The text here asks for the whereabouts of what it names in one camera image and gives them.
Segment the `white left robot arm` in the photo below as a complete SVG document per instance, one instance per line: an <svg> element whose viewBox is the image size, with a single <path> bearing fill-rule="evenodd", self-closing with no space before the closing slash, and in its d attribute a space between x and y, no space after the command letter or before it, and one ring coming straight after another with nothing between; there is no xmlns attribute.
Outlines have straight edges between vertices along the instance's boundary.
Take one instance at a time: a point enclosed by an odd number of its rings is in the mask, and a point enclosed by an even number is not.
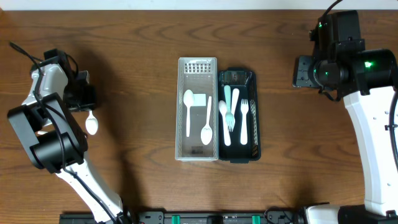
<svg viewBox="0 0 398 224"><path fill-rule="evenodd" d="M40 62L32 87L7 118L31 163L63 179L90 208L95 223L129 223L120 196L101 178L88 157L87 134L98 122L92 112L96 90L89 73L68 62Z"/></svg>

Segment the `white plastic spoon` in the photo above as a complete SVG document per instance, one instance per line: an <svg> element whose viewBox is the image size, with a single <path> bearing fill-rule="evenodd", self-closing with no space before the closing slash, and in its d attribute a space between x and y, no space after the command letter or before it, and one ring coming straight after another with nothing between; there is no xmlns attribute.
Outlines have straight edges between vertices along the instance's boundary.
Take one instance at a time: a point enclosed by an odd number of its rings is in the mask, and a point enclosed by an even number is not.
<svg viewBox="0 0 398 224"><path fill-rule="evenodd" d="M229 135L229 129L228 125L226 122L226 114L227 114L227 105L223 100L220 100L218 103L218 108L222 116L222 122L223 122L223 136L224 136L224 144L225 146L230 146L231 145L231 138Z"/></svg>
<svg viewBox="0 0 398 224"><path fill-rule="evenodd" d="M88 111L88 117L85 121L85 127L90 135L95 135L98 131L99 128L99 123L97 118L94 116L93 111L89 110Z"/></svg>
<svg viewBox="0 0 398 224"><path fill-rule="evenodd" d="M208 97L206 106L206 123L201 130L201 141L204 145L209 145L212 139L212 128L210 126L212 96Z"/></svg>
<svg viewBox="0 0 398 224"><path fill-rule="evenodd" d="M187 107L187 118L186 118L186 137L190 136L190 108L194 104L194 94L191 90L186 90L183 95L183 103Z"/></svg>

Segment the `white plastic fork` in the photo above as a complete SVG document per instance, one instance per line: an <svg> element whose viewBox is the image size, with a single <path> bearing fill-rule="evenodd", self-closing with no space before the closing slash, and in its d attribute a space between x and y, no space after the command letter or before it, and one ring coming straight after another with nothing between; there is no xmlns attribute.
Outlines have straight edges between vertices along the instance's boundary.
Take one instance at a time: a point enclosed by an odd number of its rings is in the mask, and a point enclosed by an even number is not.
<svg viewBox="0 0 398 224"><path fill-rule="evenodd" d="M227 107L226 124L228 126L229 132L232 132L234 128L234 116L231 112L231 87L229 85L224 86L224 97Z"/></svg>
<svg viewBox="0 0 398 224"><path fill-rule="evenodd" d="M233 92L232 92L232 102L231 102L231 113L233 115L233 118L235 116L235 111L236 111L236 107L238 104L238 99L239 99L239 89L238 88L234 88Z"/></svg>
<svg viewBox="0 0 398 224"><path fill-rule="evenodd" d="M247 113L249 111L249 105L247 99L241 100L241 114L242 114L242 123L241 123L241 135L240 135L240 143L242 145L246 145L248 143L248 131L247 131Z"/></svg>

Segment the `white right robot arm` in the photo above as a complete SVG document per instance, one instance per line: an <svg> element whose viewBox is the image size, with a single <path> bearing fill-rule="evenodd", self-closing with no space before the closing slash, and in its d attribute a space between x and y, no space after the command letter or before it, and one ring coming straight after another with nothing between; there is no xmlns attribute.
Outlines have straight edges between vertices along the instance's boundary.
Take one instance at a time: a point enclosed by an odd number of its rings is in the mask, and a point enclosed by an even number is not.
<svg viewBox="0 0 398 224"><path fill-rule="evenodd" d="M297 223L397 223L397 61L387 49L350 50L334 59L301 55L294 87L336 91L351 118L364 175L362 205L311 205Z"/></svg>

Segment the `clear perforated plastic basket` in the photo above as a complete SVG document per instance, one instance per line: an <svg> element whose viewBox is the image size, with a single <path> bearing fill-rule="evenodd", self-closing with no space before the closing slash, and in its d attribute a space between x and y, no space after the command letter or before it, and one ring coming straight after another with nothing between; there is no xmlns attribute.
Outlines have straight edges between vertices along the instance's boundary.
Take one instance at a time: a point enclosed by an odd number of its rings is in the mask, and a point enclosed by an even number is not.
<svg viewBox="0 0 398 224"><path fill-rule="evenodd" d="M175 159L178 161L218 160L218 75L215 57L181 57L178 60ZM186 137L187 107L183 103L186 90L194 94L190 108L190 136ZM201 141L206 123L208 97L212 96L209 145Z"/></svg>

